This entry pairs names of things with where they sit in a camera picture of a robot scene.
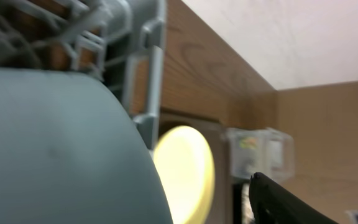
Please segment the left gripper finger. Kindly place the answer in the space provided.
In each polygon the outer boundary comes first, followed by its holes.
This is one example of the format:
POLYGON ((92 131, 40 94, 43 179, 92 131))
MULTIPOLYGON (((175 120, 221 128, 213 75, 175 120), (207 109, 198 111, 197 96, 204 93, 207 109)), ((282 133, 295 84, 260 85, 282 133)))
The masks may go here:
POLYGON ((261 172, 250 178, 249 200, 256 223, 336 223, 261 172))

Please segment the green orange snack wrapper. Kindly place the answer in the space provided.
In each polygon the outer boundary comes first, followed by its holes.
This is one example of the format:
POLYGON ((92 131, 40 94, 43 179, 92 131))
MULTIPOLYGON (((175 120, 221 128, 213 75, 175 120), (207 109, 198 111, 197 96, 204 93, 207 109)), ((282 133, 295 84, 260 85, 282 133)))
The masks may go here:
POLYGON ((257 150, 258 139, 255 137, 245 137, 239 141, 239 147, 247 150, 257 150))

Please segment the light blue small plate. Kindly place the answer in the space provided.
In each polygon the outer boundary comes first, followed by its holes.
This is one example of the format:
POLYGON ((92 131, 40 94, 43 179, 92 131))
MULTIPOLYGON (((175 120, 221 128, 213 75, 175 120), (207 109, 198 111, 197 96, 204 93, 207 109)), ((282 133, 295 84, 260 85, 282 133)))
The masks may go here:
POLYGON ((99 81, 0 68, 0 223, 171 223, 152 158, 99 81))

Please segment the black rectangular tray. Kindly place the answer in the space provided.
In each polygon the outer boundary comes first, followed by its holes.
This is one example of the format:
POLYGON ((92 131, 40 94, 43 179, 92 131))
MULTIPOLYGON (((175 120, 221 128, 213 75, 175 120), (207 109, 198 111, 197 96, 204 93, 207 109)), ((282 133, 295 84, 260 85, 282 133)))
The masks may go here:
POLYGON ((242 186, 250 184, 249 180, 232 184, 232 221, 233 224, 242 224, 242 186))

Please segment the dark brown serving tray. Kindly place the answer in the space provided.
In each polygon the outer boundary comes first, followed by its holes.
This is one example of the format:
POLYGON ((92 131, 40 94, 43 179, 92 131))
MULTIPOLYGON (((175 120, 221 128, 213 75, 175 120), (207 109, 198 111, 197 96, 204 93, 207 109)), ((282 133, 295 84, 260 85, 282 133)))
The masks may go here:
POLYGON ((197 129, 207 140, 214 159, 214 198, 206 224, 232 223, 232 188, 229 175, 229 149, 224 127, 216 119, 186 113, 164 111, 160 115, 159 135, 170 129, 186 125, 197 129))

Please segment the clear plastic bin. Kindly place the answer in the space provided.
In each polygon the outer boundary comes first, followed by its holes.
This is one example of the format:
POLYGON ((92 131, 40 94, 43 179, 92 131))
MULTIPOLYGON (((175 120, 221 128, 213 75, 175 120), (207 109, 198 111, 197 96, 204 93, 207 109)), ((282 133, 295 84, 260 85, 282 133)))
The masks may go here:
POLYGON ((228 128, 226 136, 231 153, 231 176, 235 179, 248 180, 252 174, 261 172, 280 184, 295 175, 294 140, 289 134, 272 128, 228 128), (257 150, 239 147, 239 141, 245 137, 258 139, 257 150))

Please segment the yellow round plate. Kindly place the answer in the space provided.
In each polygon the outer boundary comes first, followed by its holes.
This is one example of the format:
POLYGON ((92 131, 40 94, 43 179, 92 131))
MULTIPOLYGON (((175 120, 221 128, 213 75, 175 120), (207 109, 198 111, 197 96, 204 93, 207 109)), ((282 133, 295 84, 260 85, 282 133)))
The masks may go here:
POLYGON ((195 128, 167 131, 152 154, 174 223, 204 223, 214 197, 215 169, 211 148, 195 128))

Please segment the grey plastic dish rack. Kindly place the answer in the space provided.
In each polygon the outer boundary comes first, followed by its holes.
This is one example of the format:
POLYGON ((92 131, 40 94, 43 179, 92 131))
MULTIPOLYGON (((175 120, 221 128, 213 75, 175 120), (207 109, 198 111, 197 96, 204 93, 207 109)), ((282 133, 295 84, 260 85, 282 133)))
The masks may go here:
POLYGON ((153 149, 165 22, 164 0, 0 0, 0 68, 87 75, 130 111, 137 66, 148 61, 146 108, 132 120, 153 149))

